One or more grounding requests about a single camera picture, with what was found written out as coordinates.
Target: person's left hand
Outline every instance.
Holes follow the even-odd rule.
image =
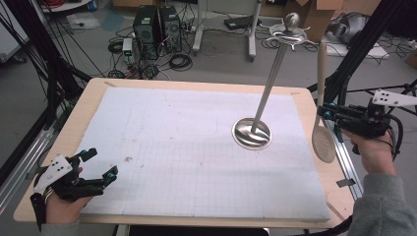
[[[81,198],[71,203],[62,200],[52,193],[46,200],[46,223],[48,224],[72,224],[78,221],[81,210],[92,197]]]

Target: paper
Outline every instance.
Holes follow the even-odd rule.
[[[323,189],[291,95],[268,100],[271,144],[247,150],[231,129],[260,94],[108,88],[79,146],[86,179],[118,179],[85,213],[327,220]]]

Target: person's right hand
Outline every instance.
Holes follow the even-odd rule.
[[[357,145],[362,156],[362,164],[368,173],[385,173],[395,175],[392,162],[391,138],[386,132],[375,140],[366,139],[346,130],[342,133],[350,138],[352,145]]]

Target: gray sleeve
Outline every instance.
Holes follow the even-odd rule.
[[[40,236],[78,236],[80,223],[42,224]]]
[[[353,208],[348,235],[417,235],[415,211],[404,198],[402,180],[387,174],[369,174],[364,194]]]

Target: round metal base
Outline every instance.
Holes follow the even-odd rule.
[[[233,139],[238,145],[251,150],[259,150],[266,148],[272,140],[272,133],[269,127],[260,121],[255,133],[251,132],[254,118],[243,118],[233,125]]]

